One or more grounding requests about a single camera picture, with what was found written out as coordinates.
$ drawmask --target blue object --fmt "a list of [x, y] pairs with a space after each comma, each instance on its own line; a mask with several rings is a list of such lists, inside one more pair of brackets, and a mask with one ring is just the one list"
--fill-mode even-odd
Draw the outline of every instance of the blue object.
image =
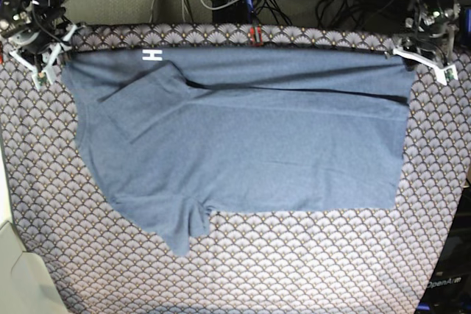
[[63, 81], [108, 202], [175, 254], [209, 233], [214, 210], [394, 207], [414, 81], [399, 57], [153, 51], [78, 54]]
[[466, 37], [471, 37], [471, 9], [466, 9], [465, 13], [465, 32]]
[[252, 23], [252, 16], [253, 16], [253, 10], [254, 10], [253, 2], [252, 0], [245, 0], [245, 4], [247, 4], [247, 13], [249, 14], [248, 15], [249, 23]]
[[419, 305], [417, 305], [417, 310], [423, 310], [424, 312], [430, 312], [430, 307], [429, 307], [428, 304], [419, 303]]

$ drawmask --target patterned tablecloth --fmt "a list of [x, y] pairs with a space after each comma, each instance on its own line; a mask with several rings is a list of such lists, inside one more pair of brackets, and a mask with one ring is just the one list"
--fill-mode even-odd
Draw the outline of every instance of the patterned tablecloth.
[[[103, 26], [82, 29], [74, 48], [244, 45], [248, 30]], [[391, 45], [380, 35], [281, 26], [265, 26], [263, 37], [284, 46]], [[394, 210], [214, 213], [210, 236], [175, 257], [105, 201], [77, 154], [65, 87], [37, 92], [25, 68], [6, 60], [0, 124], [19, 234], [73, 313], [413, 313], [471, 162], [470, 55], [458, 50], [456, 65], [460, 81], [447, 87], [417, 69]]]

